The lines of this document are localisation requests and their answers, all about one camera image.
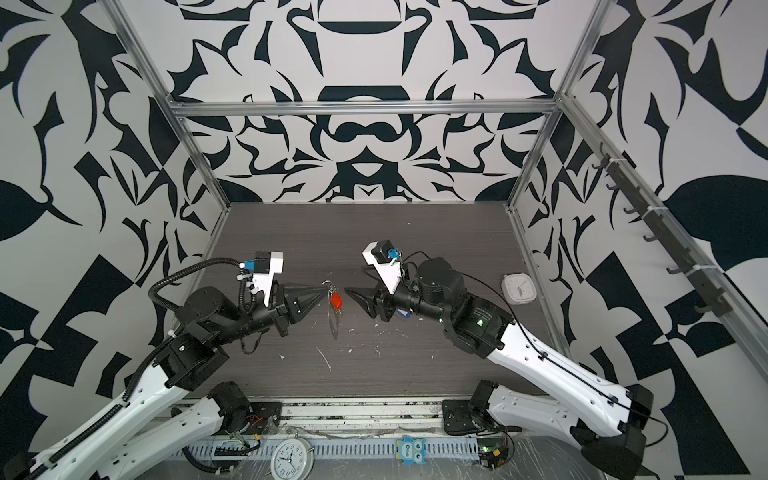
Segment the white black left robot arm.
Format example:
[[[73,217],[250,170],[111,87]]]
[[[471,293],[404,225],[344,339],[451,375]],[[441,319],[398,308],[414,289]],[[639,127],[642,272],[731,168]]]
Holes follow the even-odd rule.
[[[178,332],[139,365],[125,391],[83,426],[36,455],[20,453],[7,479],[134,479],[199,439],[248,425],[251,403],[233,381],[212,388],[191,407],[147,430],[158,414],[196,390],[229,356],[224,347],[276,329],[287,336],[325,296],[325,287],[272,286],[250,306],[213,287],[193,292],[177,314]]]

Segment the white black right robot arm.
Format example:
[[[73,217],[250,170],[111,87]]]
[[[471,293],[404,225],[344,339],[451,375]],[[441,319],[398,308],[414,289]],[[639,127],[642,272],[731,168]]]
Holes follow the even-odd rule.
[[[476,424],[558,438],[615,479],[648,474],[643,461],[651,443],[644,430],[654,419],[649,389],[614,383],[560,354],[530,333],[509,306],[471,293],[466,275],[442,257],[415,268],[393,261],[366,269],[378,277],[377,284],[345,292],[371,318],[388,321],[402,311],[434,320],[454,346],[512,371],[548,396],[536,400],[482,381],[470,401]]]

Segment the red key tag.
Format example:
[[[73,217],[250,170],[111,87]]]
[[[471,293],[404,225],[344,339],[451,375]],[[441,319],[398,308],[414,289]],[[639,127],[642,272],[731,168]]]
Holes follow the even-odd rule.
[[[343,300],[338,292],[333,292],[330,295],[329,302],[336,312],[340,312],[342,310]]]

